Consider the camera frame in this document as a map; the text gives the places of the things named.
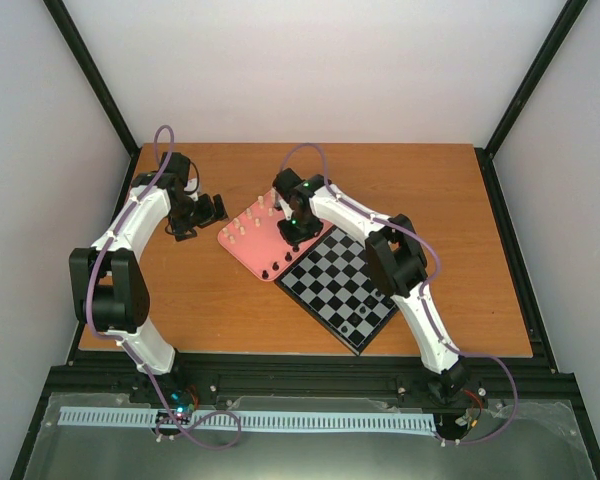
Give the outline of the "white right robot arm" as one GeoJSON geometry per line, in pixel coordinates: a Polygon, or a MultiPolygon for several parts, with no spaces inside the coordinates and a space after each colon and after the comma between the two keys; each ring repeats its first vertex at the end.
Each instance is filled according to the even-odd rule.
{"type": "Polygon", "coordinates": [[[295,247],[315,238],[329,222],[364,247],[371,282],[397,305],[424,368],[431,372],[431,397],[440,404],[451,403],[469,374],[432,298],[424,253],[428,245],[413,231],[411,221],[369,209],[321,175],[303,179],[285,168],[272,187],[284,213],[278,230],[287,244],[295,247]]]}

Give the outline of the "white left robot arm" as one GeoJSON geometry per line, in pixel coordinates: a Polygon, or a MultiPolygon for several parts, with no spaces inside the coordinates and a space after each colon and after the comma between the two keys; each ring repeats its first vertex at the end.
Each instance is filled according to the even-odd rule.
{"type": "Polygon", "coordinates": [[[142,372],[155,375],[152,388],[166,402],[181,400],[188,378],[174,368],[176,349],[149,318],[150,295],[139,265],[156,228],[181,242],[227,218],[222,197],[199,191],[193,162],[165,153],[159,169],[138,175],[126,202],[105,233],[88,248],[76,248],[69,270],[76,317],[97,337],[112,339],[142,372]]]}

